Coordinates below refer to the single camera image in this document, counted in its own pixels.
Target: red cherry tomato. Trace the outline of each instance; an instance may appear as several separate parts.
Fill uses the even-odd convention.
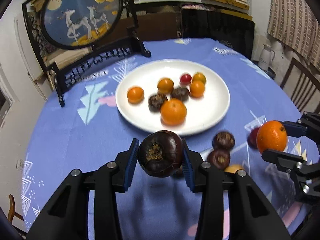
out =
[[[183,74],[180,77],[180,83],[181,83],[181,85],[188,85],[191,83],[191,79],[192,79],[192,77],[189,74]]]

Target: brick pattern curtain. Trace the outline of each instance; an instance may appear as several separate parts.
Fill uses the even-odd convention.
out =
[[[305,0],[271,0],[268,33],[320,70],[320,26]]]

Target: white thermos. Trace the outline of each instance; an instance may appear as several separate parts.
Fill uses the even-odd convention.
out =
[[[273,51],[273,49],[271,49],[271,46],[265,44],[260,54],[259,63],[258,63],[259,68],[263,70],[268,70],[270,63],[274,60],[275,56],[276,54]]]

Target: round table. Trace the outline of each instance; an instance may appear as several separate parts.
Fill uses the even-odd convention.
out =
[[[260,153],[247,144],[250,130],[257,125],[268,120],[295,122],[300,117],[287,95],[250,60],[217,41],[177,39],[145,45],[152,53],[151,58],[134,55],[121,61],[101,62],[98,67],[107,74],[75,85],[65,94],[64,108],[60,107],[56,93],[50,96],[26,153],[22,179],[26,229],[72,169],[96,170],[127,150],[132,138],[141,142],[148,135],[121,117],[115,104],[115,90],[139,65],[173,58],[213,69],[226,82],[231,96],[228,113],[220,123],[185,138],[189,149],[203,152],[211,147],[212,137],[218,131],[226,129],[233,133],[236,145],[231,152],[231,164],[244,166],[292,233],[308,207],[294,201],[294,187],[288,175],[264,162]],[[319,159],[316,144],[307,138],[289,138],[286,151],[303,156],[308,163]],[[123,239],[194,239],[201,194],[190,192],[184,179],[153,178],[137,165],[128,192],[117,193],[116,198]],[[224,239],[227,239],[227,195],[224,200]],[[93,194],[89,200],[88,234],[93,240]]]

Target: moon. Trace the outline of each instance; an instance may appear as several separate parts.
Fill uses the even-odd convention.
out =
[[[50,0],[47,5],[47,9],[50,11],[55,11],[56,9],[59,9],[62,4],[62,0]]]

